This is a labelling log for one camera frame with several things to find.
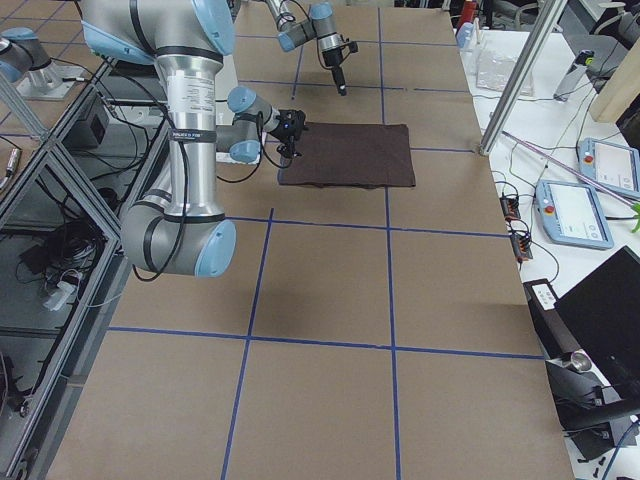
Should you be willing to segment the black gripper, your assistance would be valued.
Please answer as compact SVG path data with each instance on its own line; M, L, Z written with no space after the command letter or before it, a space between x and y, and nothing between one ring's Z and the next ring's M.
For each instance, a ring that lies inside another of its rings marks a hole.
M331 70L331 75L340 96L347 95L346 80L341 64L344 61L343 49L341 47L322 50L320 52L320 63L325 70Z
M300 140L302 132L306 129L306 114L302 110L280 110L276 120L273 137L281 142L276 151L286 160L301 157L302 153L295 143Z

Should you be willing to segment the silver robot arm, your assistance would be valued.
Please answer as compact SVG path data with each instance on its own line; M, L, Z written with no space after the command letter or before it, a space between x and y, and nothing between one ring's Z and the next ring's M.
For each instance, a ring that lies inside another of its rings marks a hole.
M227 98L233 120L217 123L216 76L235 47L224 1L85 1L82 11L89 48L154 66L167 98L169 158L125 214L126 255L153 275L222 275L233 258L236 228L216 199L217 152L251 162L268 133L293 157L306 128L304 112L277 109L255 91L235 87Z
M358 46L338 32L332 5L319 2L312 4L307 11L301 8L304 18L297 20L287 1L265 1L265 4L275 22L281 49L289 52L315 40L321 67L331 72L338 94L346 96L342 63L358 51Z

